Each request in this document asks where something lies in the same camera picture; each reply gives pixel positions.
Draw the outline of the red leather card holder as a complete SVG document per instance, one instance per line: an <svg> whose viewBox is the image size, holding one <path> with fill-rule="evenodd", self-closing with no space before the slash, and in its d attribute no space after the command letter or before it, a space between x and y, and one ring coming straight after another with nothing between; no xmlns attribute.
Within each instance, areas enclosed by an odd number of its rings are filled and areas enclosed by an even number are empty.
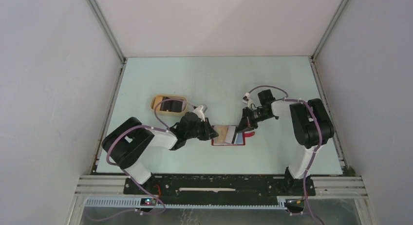
<svg viewBox="0 0 413 225"><path fill-rule="evenodd" d="M255 135L254 131L236 133L235 125L216 125L213 129L218 137L211 140L212 146L245 146L245 140Z"/></svg>

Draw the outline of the white grey credit card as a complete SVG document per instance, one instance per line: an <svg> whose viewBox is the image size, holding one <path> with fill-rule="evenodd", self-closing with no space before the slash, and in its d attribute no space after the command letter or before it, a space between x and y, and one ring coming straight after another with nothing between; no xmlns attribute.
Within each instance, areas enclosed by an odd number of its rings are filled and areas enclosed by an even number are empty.
<svg viewBox="0 0 413 225"><path fill-rule="evenodd" d="M236 126L228 126L225 142L228 144L234 144L236 137Z"/></svg>

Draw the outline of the beige oval tray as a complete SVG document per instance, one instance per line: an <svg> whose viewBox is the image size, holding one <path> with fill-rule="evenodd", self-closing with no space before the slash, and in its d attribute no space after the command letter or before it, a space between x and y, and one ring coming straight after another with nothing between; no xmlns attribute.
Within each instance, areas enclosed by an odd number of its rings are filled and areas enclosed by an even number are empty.
<svg viewBox="0 0 413 225"><path fill-rule="evenodd" d="M184 101L187 101L184 96L157 94L152 98L150 108L157 111L157 114L183 115L188 109Z"/></svg>

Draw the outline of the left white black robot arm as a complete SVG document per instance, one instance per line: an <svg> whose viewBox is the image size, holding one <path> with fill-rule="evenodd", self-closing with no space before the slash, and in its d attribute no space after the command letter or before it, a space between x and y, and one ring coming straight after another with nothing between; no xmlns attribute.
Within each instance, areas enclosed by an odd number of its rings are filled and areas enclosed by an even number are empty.
<svg viewBox="0 0 413 225"><path fill-rule="evenodd" d="M101 146L107 153L108 164L119 167L135 180L138 191L148 194L154 188L154 181L151 179L152 173L140 160L146 149L177 150L189 139L208 141L218 136L207 117L200 118L194 112L187 112L166 130L143 125L137 118L131 117L108 134Z"/></svg>

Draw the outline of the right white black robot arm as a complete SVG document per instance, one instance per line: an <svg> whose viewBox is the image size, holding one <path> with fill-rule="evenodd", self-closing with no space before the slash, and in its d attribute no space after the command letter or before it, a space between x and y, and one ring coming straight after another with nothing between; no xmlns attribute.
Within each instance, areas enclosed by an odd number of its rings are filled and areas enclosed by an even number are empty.
<svg viewBox="0 0 413 225"><path fill-rule="evenodd" d="M259 106L250 98L243 97L246 107L235 128L236 133L249 132L258 128L258 123L281 116L289 116L292 121L295 139L299 145L292 163L286 168L283 188L286 193L295 195L303 188L303 182L310 177L310 169L318 154L333 138L335 129L321 99L291 99L288 95L276 99L269 86L263 86L258 93Z"/></svg>

